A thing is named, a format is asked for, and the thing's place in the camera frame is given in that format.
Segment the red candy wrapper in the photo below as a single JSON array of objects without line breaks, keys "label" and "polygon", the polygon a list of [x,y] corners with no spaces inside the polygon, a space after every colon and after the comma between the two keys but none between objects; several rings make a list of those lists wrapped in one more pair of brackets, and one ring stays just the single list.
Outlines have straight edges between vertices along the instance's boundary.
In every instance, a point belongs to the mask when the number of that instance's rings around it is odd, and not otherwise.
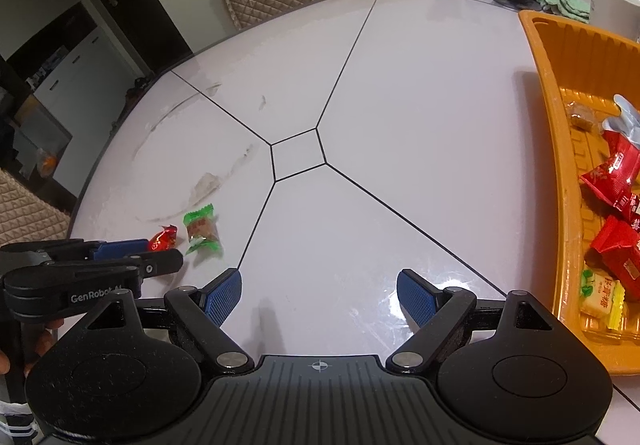
[{"label": "red candy wrapper", "polygon": [[622,217],[629,222],[631,228],[636,232],[640,232],[640,198],[638,198],[638,195],[629,191],[620,203],[622,204],[622,208],[620,208]]},{"label": "red candy wrapper", "polygon": [[630,300],[640,300],[640,235],[627,222],[609,216],[591,248],[602,256]]},{"label": "red candy wrapper", "polygon": [[597,197],[620,210],[631,222],[630,202],[634,196],[631,185],[640,171],[640,150],[618,132],[606,130],[602,137],[609,144],[609,158],[580,179]]},{"label": "red candy wrapper", "polygon": [[149,239],[148,249],[150,251],[160,251],[175,248],[175,235],[177,233],[178,227],[175,225],[162,227],[162,232],[158,232],[154,237]]}]

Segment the cabinet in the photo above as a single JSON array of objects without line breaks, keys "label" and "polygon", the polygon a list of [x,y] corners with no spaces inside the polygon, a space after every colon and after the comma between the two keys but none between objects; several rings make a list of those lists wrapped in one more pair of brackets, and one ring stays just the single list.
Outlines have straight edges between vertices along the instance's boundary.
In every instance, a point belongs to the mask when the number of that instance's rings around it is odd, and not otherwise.
[{"label": "cabinet", "polygon": [[79,196],[133,80],[106,35],[96,28],[34,92],[72,136],[53,174],[72,194]]}]

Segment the candy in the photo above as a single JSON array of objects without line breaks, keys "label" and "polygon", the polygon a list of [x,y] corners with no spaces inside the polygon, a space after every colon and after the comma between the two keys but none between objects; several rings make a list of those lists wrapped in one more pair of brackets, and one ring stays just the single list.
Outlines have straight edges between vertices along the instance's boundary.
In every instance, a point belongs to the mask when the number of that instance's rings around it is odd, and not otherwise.
[{"label": "candy", "polygon": [[628,223],[609,216],[591,241],[605,265],[633,300],[640,300],[640,235]]},{"label": "candy", "polygon": [[169,225],[162,227],[162,232],[158,232],[154,237],[149,239],[149,251],[170,250],[175,248],[175,235],[178,233],[178,227]]},{"label": "candy", "polygon": [[580,176],[594,194],[623,213],[628,221],[634,194],[631,184],[640,171],[640,150],[619,132],[606,130],[602,137],[609,144],[609,158],[602,165]]},{"label": "candy", "polygon": [[621,94],[615,94],[613,101],[620,108],[620,115],[605,118],[602,128],[619,132],[640,149],[640,113]]},{"label": "candy", "polygon": [[571,102],[566,106],[566,114],[569,117],[569,122],[574,127],[586,132],[594,132],[596,130],[595,127],[598,125],[598,120],[595,112],[588,105],[580,102]]},{"label": "candy", "polygon": [[213,251],[220,251],[220,237],[213,219],[213,205],[203,206],[195,212],[188,212],[182,220],[187,227],[189,235],[189,250],[191,253],[198,248],[210,248]]},{"label": "candy", "polygon": [[617,281],[589,269],[582,272],[580,280],[580,295],[582,297],[580,311],[598,319],[609,315],[613,304],[613,290]]},{"label": "candy", "polygon": [[616,281],[611,300],[611,313],[607,321],[607,328],[610,330],[622,330],[622,314],[625,310],[625,288],[620,281]]}]

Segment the round table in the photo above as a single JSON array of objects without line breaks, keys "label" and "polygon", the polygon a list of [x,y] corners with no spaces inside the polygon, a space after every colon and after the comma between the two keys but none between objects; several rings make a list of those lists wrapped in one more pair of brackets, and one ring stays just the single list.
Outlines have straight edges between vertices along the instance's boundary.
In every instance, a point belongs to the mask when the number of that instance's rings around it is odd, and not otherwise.
[{"label": "round table", "polygon": [[[556,188],[538,74],[491,0],[323,0],[166,72],[86,188],[72,237],[151,237],[213,203],[222,258],[193,253],[145,297],[228,267],[223,329],[254,358],[379,354],[411,334],[412,268],[479,298],[549,304]],[[635,442],[640,381],[616,378],[599,436]]]}]

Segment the person's hand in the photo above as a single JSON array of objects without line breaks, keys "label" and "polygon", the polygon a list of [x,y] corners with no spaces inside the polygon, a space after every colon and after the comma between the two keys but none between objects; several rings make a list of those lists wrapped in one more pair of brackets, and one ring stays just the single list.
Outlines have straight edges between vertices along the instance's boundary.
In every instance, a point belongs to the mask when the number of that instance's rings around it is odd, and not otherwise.
[{"label": "person's hand", "polygon": [[[57,330],[60,326],[62,326],[63,323],[64,319],[59,319],[52,320],[51,322],[47,322],[45,324],[46,329],[39,336],[34,349],[39,357],[49,351],[49,349],[51,349],[51,346],[53,346],[53,344],[55,343],[53,340],[53,336],[47,330]],[[31,363],[24,366],[24,376],[27,376],[29,374],[29,371],[31,370],[31,367],[33,367],[33,365],[35,364]],[[7,358],[6,354],[0,351],[0,375],[7,374],[10,369],[11,364],[9,362],[9,358]]]}]

